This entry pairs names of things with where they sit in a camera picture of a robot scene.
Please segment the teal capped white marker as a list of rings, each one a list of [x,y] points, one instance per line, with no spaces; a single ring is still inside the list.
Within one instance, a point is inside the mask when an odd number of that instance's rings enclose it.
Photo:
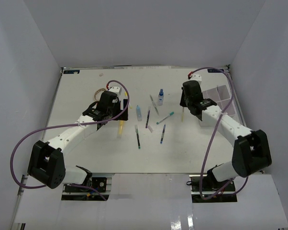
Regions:
[[[160,121],[157,121],[156,124],[159,125],[162,122],[164,122],[166,119],[170,118],[172,115],[174,114],[174,112],[170,112],[169,114],[167,114],[167,116],[165,116],[164,118],[162,118]]]

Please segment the green gel pen clear cap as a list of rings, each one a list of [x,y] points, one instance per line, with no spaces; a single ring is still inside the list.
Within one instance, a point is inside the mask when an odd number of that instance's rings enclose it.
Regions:
[[[152,102],[152,104],[153,104],[153,107],[154,107],[154,109],[155,109],[156,114],[159,116],[159,111],[158,111],[158,109],[157,109],[157,106],[156,106],[156,104],[155,104],[152,96],[149,95],[149,97],[150,97],[150,100],[151,100],[151,102]]]

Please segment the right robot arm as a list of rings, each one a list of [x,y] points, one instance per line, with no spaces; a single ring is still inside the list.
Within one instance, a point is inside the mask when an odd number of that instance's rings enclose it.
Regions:
[[[216,165],[200,177],[199,187],[207,186],[218,191],[235,177],[247,176],[271,165],[272,158],[267,135],[262,130],[253,131],[225,114],[212,99],[203,97],[198,81],[182,84],[180,105],[189,109],[203,125],[212,127],[213,134],[220,133],[233,147],[232,159]]]

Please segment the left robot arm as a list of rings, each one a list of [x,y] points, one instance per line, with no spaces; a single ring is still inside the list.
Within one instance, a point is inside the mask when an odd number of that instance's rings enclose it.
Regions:
[[[126,121],[128,109],[127,99],[120,101],[122,89],[118,86],[104,91],[98,102],[93,102],[75,122],[58,136],[47,142],[34,144],[28,166],[28,174],[54,189],[60,184],[76,184],[81,191],[92,186],[92,173],[81,166],[66,167],[64,158],[85,138],[97,132],[108,120]]]

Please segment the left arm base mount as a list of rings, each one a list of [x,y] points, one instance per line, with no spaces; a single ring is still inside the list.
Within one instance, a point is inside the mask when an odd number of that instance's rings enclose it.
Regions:
[[[92,177],[91,182],[87,186],[91,186],[92,188],[96,189],[100,193],[106,192],[107,188],[107,178],[106,177]],[[78,187],[73,187],[70,185],[65,185],[64,192],[66,193],[93,193],[92,190],[90,189],[84,189],[84,188],[78,188]]]

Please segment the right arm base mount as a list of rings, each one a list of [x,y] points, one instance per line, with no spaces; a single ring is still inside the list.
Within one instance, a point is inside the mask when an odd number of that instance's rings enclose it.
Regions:
[[[214,194],[218,189],[220,189],[223,185],[226,184],[225,182],[220,183],[217,185],[216,188],[211,188],[204,180],[202,183],[202,194],[204,196],[210,196]],[[230,182],[227,187],[222,189],[217,195],[213,198],[208,200],[203,200],[199,193],[199,175],[190,177],[189,181],[186,182],[186,185],[190,186],[191,189],[191,197],[192,203],[235,203],[237,202],[237,196],[231,195],[236,191],[234,182]]]

